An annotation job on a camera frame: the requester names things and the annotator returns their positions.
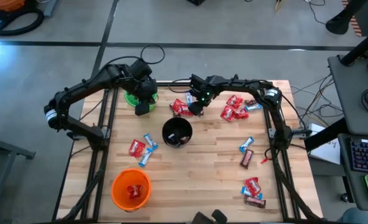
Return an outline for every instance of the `black bowl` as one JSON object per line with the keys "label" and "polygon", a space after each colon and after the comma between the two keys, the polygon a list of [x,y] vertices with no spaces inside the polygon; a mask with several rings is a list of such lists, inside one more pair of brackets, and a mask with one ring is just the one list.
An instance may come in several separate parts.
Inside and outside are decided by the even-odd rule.
{"label": "black bowl", "polygon": [[162,137],[168,146],[183,147],[192,137],[191,124],[184,118],[172,118],[164,124]]}

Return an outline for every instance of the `desk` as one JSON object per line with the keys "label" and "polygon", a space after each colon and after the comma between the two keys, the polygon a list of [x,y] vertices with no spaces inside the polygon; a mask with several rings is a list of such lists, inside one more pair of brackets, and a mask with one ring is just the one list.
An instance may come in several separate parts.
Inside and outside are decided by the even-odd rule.
{"label": "desk", "polygon": [[[287,80],[274,81],[283,94],[293,102]],[[209,216],[214,209],[220,209],[229,222],[282,221],[280,204],[272,163],[261,164],[264,151],[269,147],[263,111],[250,113],[249,119],[235,120],[231,123],[220,118],[224,105],[233,92],[225,91],[205,108],[201,118],[188,118],[193,127],[193,136],[187,146],[174,149],[162,140],[162,126],[172,117],[169,103],[176,98],[185,101],[183,93],[172,93],[159,87],[159,100],[156,108],[149,114],[137,117],[134,109],[124,101],[122,91],[114,115],[108,163],[103,185],[103,197],[99,209],[99,222],[190,222],[197,212]],[[102,91],[85,99],[82,114],[89,112],[102,98]],[[247,93],[237,93],[246,99]],[[283,100],[282,109],[287,124],[298,127],[298,118]],[[82,121],[88,125],[96,123],[99,109]],[[128,156],[127,151],[133,139],[146,142],[143,135],[150,133],[159,144],[144,168],[152,181],[152,193],[146,207],[132,213],[120,210],[113,204],[110,196],[114,178],[130,167],[139,168],[138,161]],[[255,154],[249,170],[239,166],[242,154],[238,146],[249,137],[255,139],[251,147]],[[73,152],[86,147],[87,141],[77,141]],[[290,147],[288,150],[293,180],[296,190],[306,204],[322,217],[321,207],[315,189],[307,153],[303,149]],[[90,164],[91,149],[71,158],[63,185],[57,218],[66,215],[83,193]],[[243,180],[258,177],[266,209],[244,205],[240,194]],[[289,214],[292,216],[289,196],[286,193]],[[90,203],[89,216],[93,212]]]}
{"label": "desk", "polygon": [[368,135],[368,111],[361,103],[361,95],[368,89],[368,59],[359,58],[350,67],[342,65],[338,57],[330,57],[328,63],[344,118],[306,139],[309,150],[337,138],[340,133]]}

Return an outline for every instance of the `table leg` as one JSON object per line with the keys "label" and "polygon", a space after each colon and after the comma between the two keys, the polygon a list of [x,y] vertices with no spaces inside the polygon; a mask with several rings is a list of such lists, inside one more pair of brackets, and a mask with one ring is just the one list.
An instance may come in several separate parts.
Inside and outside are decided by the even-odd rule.
{"label": "table leg", "polygon": [[332,141],[338,137],[338,134],[349,134],[347,123],[344,118],[341,118],[337,122],[333,123],[331,126],[325,128],[320,131],[318,134],[315,134],[309,138],[304,140],[307,152],[310,152],[321,145]]}

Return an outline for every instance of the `orange bowl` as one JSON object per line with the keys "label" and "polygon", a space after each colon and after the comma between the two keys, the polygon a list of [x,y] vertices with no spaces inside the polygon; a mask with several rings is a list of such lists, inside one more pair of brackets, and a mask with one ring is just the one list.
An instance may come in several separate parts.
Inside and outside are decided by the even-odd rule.
{"label": "orange bowl", "polygon": [[[129,198],[127,187],[141,185],[141,197]],[[148,175],[139,169],[123,170],[114,180],[111,187],[111,197],[115,205],[127,212],[134,212],[143,207],[151,195],[151,181]]]}

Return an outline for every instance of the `orange object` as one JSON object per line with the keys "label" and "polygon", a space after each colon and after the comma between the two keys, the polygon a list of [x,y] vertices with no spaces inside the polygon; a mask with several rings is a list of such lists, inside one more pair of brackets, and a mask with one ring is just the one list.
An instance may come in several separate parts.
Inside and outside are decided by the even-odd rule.
{"label": "orange object", "polygon": [[25,5],[25,0],[0,0],[0,10],[11,12]]}
{"label": "orange object", "polygon": [[[141,196],[130,198],[127,191],[128,186],[141,185]],[[148,175],[139,169],[126,169],[122,171],[114,180],[111,187],[111,196],[115,205],[127,211],[134,212],[143,207],[151,195],[151,181]]]}

